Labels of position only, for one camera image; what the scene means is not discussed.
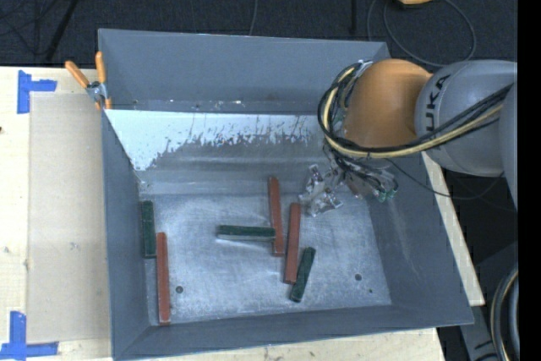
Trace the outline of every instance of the black floor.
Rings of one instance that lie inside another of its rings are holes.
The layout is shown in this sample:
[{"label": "black floor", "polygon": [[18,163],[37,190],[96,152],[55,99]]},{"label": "black floor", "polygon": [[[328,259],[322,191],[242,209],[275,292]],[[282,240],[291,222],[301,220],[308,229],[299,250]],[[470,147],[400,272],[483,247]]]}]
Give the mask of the black floor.
[{"label": "black floor", "polygon": [[[517,0],[450,0],[456,7],[436,1],[408,10],[392,4],[388,28],[385,0],[376,0],[368,17],[373,1],[79,0],[55,44],[70,0],[0,0],[0,64],[62,66],[72,59],[93,67],[100,28],[322,39],[371,36],[386,41],[393,57],[420,63],[430,72],[470,55],[517,59]],[[457,197],[483,193],[494,181],[445,175]],[[477,199],[454,203],[475,265],[517,241],[516,211],[504,179]],[[456,329],[440,330],[440,339],[449,360],[467,359]]]}]

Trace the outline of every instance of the wooden stick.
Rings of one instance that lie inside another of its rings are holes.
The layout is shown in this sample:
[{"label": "wooden stick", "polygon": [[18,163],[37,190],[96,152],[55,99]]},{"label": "wooden stick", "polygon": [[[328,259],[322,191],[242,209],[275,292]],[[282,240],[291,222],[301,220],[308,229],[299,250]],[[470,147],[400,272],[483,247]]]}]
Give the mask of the wooden stick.
[{"label": "wooden stick", "polygon": [[273,243],[273,255],[284,256],[286,255],[286,251],[284,245],[284,234],[281,228],[280,184],[278,183],[278,179],[271,176],[269,178],[268,188],[270,220],[276,231],[276,238]]},{"label": "wooden stick", "polygon": [[169,293],[169,259],[167,256],[167,235],[156,234],[156,276],[158,282],[158,323],[171,324],[171,299]]}]

